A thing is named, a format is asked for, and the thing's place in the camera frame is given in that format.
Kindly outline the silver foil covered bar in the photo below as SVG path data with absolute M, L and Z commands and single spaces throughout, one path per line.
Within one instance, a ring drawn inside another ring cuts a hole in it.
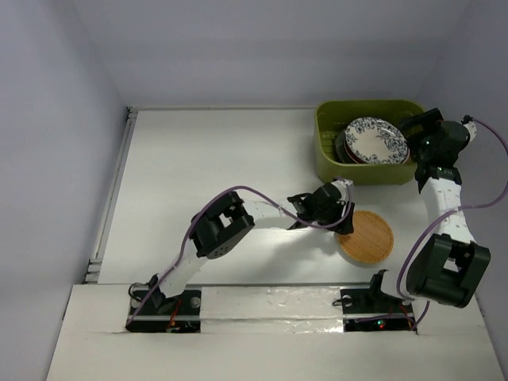
M 206 334 L 343 333 L 333 302 L 338 287 L 205 287 L 200 330 Z

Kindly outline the dark teal glazed plate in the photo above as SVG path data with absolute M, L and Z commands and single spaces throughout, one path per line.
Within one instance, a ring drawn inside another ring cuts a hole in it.
M 340 133 L 337 134 L 333 143 L 334 143 L 335 153 L 337 155 L 337 160 L 340 163 L 349 164 L 350 157 L 348 156 L 348 153 L 345 151 L 345 148 L 344 148 L 344 132 L 343 131 L 341 131 Z

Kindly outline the pink plastic plate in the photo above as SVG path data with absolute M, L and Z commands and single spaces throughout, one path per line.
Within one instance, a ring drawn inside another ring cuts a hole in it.
M 354 163 L 357 163 L 357 164 L 365 164 L 365 162 L 359 158 L 358 156 L 356 156 L 352 151 L 351 149 L 349 148 L 349 146 L 347 145 L 346 141 L 344 141 L 343 143 L 343 146 L 344 146 L 344 149 L 346 151 L 346 153 L 348 154 L 348 156 L 353 160 Z M 410 153 L 408 152 L 406 154 L 406 157 L 405 159 L 403 160 L 403 164 L 407 163 L 408 161 L 410 160 Z

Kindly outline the green plastic bin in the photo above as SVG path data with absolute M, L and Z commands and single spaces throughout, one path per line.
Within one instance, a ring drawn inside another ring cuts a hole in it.
M 358 117 L 379 117 L 399 125 L 424 109 L 403 99 L 332 100 L 318 105 L 314 111 L 314 157 L 317 177 L 328 183 L 336 177 L 350 179 L 356 186 L 402 185 L 414 180 L 417 165 L 404 164 L 343 164 L 338 161 L 334 141 L 338 134 Z

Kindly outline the aluminium table edge rail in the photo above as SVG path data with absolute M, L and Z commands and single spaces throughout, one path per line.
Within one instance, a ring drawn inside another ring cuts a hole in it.
M 107 193 L 106 202 L 99 222 L 94 247 L 87 262 L 86 272 L 83 277 L 83 284 L 97 283 L 102 267 L 102 261 L 106 251 L 107 241 L 110 235 L 114 210 L 117 204 L 117 198 L 121 187 L 121 180 L 125 170 L 125 164 L 129 153 L 129 146 L 133 137 L 133 131 L 136 125 L 138 110 L 134 107 L 128 107 L 125 119 L 125 128 L 121 139 L 119 152 L 114 165 L 114 171 L 110 181 L 110 187 Z

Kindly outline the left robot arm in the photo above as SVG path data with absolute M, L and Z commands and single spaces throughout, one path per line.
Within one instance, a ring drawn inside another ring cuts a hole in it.
M 247 186 L 224 190 L 191 219 L 174 262 L 145 284 L 148 294 L 137 296 L 129 289 L 129 297 L 159 314 L 171 311 L 207 261 L 231 252 L 254 229 L 313 228 L 351 234 L 355 207 L 352 189 L 351 180 L 339 178 L 282 202 Z

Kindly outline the blue floral white plate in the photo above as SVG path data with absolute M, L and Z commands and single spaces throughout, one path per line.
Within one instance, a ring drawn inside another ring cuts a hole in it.
M 359 117 L 344 130 L 349 151 L 364 164 L 402 164 L 410 150 L 406 138 L 390 122 Z

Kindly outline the orange woven round plate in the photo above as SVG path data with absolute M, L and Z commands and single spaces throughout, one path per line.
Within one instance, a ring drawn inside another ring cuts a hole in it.
M 394 247 L 394 234 L 378 214 L 357 210 L 352 216 L 354 232 L 336 235 L 341 251 L 352 261 L 374 265 L 384 261 Z

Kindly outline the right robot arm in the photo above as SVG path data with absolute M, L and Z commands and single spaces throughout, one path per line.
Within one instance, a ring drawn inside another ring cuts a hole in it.
M 446 121 L 439 109 L 401 121 L 400 131 L 417 165 L 414 178 L 422 196 L 429 227 L 416 240 L 398 274 L 381 270 L 365 292 L 367 305 L 383 311 L 394 300 L 418 298 L 464 308 L 483 277 L 491 254 L 475 242 L 461 203 L 462 179 L 456 168 L 459 153 L 473 138 L 471 117 Z

